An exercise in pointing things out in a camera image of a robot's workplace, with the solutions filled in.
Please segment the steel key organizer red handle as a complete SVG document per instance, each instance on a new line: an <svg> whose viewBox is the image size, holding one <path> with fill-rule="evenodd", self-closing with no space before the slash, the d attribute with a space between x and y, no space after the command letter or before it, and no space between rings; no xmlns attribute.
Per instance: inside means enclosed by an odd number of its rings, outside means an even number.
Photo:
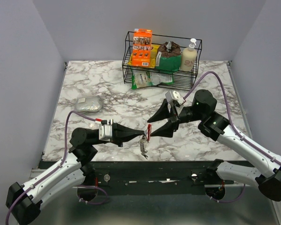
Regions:
<svg viewBox="0 0 281 225"><path fill-rule="evenodd" d="M141 151L141 155L145 158L148 159L147 156L147 150L146 150L146 145L149 143L150 138L151 138L151 132L152 132L152 125L148 124L147 126L147 130L144 132L144 134L142 135L141 139L139 140L139 144L140 144L140 151Z"/></svg>

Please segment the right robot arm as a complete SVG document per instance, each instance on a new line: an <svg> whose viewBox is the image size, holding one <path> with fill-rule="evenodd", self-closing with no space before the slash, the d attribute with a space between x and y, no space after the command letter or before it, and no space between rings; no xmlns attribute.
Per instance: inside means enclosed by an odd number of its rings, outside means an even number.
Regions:
<svg viewBox="0 0 281 225"><path fill-rule="evenodd" d="M180 124L199 121L198 129L203 135L229 147L252 164L245 167L219 160L206 171L210 183L233 180L258 188L273 201L281 201L281 156L250 139L232 121L217 113L217 100L210 91L198 90L190 106L183 106L184 103L179 92L168 91L158 111L148 120L153 123L167 119L167 123L151 136L171 138Z"/></svg>

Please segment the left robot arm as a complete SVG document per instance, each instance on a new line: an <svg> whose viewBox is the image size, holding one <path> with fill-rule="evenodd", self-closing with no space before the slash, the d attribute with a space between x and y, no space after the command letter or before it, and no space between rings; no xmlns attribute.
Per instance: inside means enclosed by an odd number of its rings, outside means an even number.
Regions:
<svg viewBox="0 0 281 225"><path fill-rule="evenodd" d="M91 160L97 154L95 145L113 143L119 147L138 136L143 130L135 130L118 123L100 125L98 129L76 128L71 135L72 147L64 156L39 176L20 185L9 187L6 199L8 213L21 225L34 221L41 210L54 198L81 184L94 184L94 168Z"/></svg>

